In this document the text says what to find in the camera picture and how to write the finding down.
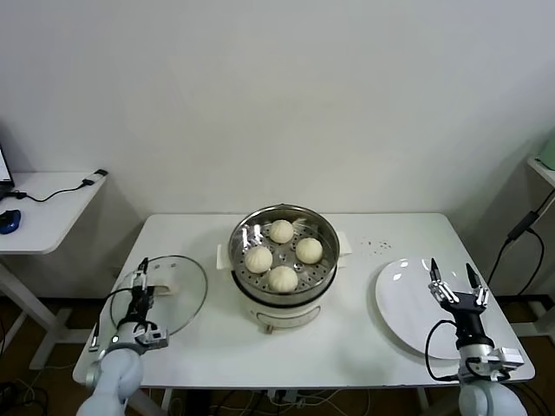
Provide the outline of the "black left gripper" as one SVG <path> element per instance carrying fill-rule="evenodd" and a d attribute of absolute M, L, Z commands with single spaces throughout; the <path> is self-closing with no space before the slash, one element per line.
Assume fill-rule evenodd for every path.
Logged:
<path fill-rule="evenodd" d="M 147 284 L 149 260 L 144 257 L 133 273 L 131 281 L 131 302 L 127 308 L 127 319 L 140 324 L 147 323 L 147 313 L 153 307 L 155 287 Z"/>

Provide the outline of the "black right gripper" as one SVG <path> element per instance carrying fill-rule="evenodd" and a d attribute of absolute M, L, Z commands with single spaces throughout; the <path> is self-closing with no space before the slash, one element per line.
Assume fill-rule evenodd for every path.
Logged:
<path fill-rule="evenodd" d="M 456 325 L 457 347 L 471 345 L 487 345 L 491 347 L 493 340 L 486 335 L 480 319 L 486 310 L 489 301 L 489 289 L 482 285 L 480 277 L 473 267 L 466 263 L 467 278 L 472 288 L 472 294 L 454 293 L 447 282 L 441 279 L 441 273 L 437 262 L 431 258 L 430 262 L 430 284 L 428 288 L 434 299 L 441 303 L 441 308 L 446 310 L 454 318 Z"/>

